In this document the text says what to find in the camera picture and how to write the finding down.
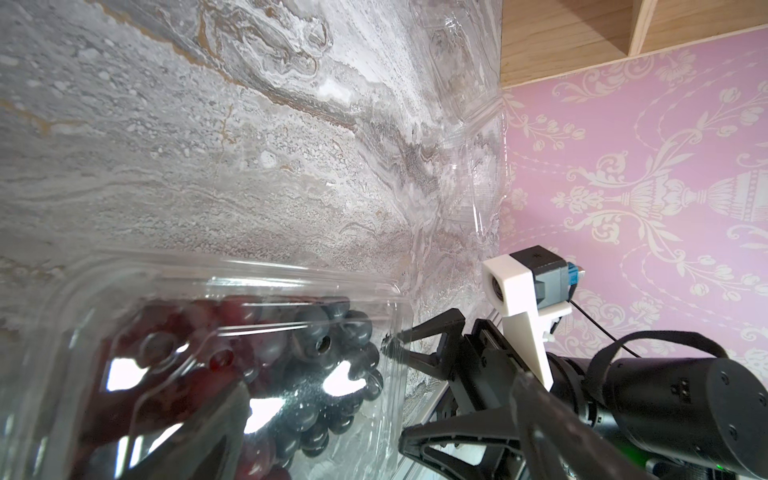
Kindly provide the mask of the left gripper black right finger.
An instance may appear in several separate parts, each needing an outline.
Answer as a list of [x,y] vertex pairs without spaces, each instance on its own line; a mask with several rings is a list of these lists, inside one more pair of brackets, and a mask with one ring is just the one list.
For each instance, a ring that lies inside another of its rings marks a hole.
[[512,415],[533,479],[648,479],[650,476],[606,442],[530,373],[516,377]]

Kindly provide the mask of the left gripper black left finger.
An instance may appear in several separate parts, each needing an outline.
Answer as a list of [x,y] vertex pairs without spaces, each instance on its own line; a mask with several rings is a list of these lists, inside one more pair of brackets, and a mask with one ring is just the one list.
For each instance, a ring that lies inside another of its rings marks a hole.
[[250,416],[249,392],[231,383],[207,401],[124,479],[233,479]]

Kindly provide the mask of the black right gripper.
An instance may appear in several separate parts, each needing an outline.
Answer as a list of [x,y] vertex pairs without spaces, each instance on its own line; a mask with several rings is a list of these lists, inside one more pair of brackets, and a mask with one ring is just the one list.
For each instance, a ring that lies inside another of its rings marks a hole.
[[[405,428],[398,451],[447,479],[495,479],[506,459],[522,456],[518,429],[506,406],[520,355],[492,321],[479,319],[463,334],[465,322],[462,312],[451,308],[383,340],[384,356],[449,382],[444,418]],[[551,393],[592,427],[594,401],[581,388],[589,361],[554,353],[546,357],[554,379]],[[485,452],[472,465],[436,448],[442,444],[479,445]]]

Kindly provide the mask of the dark red grape bunch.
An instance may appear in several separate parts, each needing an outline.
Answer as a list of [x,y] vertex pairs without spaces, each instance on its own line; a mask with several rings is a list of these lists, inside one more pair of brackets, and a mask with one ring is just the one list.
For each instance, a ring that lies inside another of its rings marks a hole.
[[286,478],[269,432],[281,408],[269,369],[286,343],[252,298],[146,303],[99,344],[71,477],[124,479],[224,387],[243,383],[250,416],[233,479]]

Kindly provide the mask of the black grape bunch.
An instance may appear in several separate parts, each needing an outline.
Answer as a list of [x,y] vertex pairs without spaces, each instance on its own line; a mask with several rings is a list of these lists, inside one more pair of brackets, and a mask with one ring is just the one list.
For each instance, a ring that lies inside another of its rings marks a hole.
[[288,313],[297,328],[270,372],[269,391],[284,401],[269,432],[275,464],[316,458],[333,436],[349,433],[366,402],[384,389],[371,317],[346,296],[326,296]]

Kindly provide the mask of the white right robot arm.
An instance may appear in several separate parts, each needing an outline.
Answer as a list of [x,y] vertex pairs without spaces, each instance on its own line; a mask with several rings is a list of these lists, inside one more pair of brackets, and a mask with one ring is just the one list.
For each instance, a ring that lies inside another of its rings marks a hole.
[[429,422],[401,433],[406,458],[448,479],[763,479],[767,390],[695,332],[648,338],[696,358],[548,353],[526,315],[464,331],[448,310],[392,337],[384,354],[448,384]]

